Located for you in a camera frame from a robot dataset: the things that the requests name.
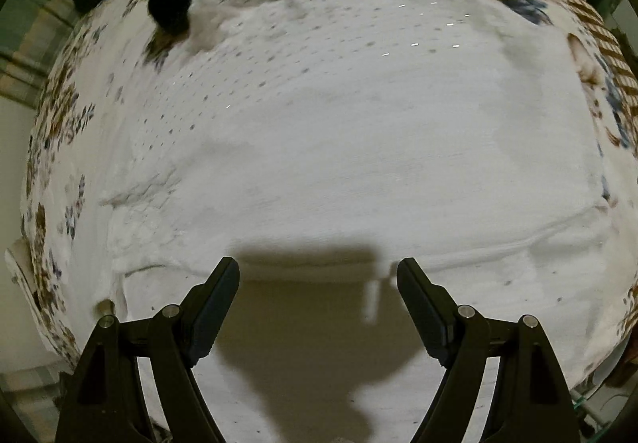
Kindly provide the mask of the floral bed blanket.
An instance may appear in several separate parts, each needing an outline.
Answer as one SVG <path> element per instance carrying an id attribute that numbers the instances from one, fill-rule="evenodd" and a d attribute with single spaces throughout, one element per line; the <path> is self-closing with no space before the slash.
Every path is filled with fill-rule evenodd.
<path id="1" fill-rule="evenodd" d="M 610 123 L 603 137 L 618 200 L 623 267 L 612 286 L 623 294 L 618 317 L 622 340 L 637 323 L 637 79 L 618 41 L 586 0 L 495 1 L 533 24 L 572 26 L 594 48 L 610 82 Z M 98 145 L 93 126 L 103 112 L 99 87 L 90 76 L 116 69 L 117 56 L 134 36 L 142 39 L 142 60 L 161 69 L 191 32 L 178 39 L 164 37 L 147 7 L 148 0 L 104 0 L 77 24 L 47 77 L 30 133 L 21 231 L 32 263 L 15 275 L 44 344 L 68 360 L 78 358 L 100 303 L 86 305 L 69 281 L 89 153 Z"/>

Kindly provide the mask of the green striped curtain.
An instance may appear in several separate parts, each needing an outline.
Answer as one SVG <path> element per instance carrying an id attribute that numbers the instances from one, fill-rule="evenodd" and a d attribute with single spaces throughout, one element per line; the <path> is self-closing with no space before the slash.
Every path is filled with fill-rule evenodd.
<path id="1" fill-rule="evenodd" d="M 73 0 L 6 0 L 1 8 L 1 96 L 36 108 L 78 20 Z"/>

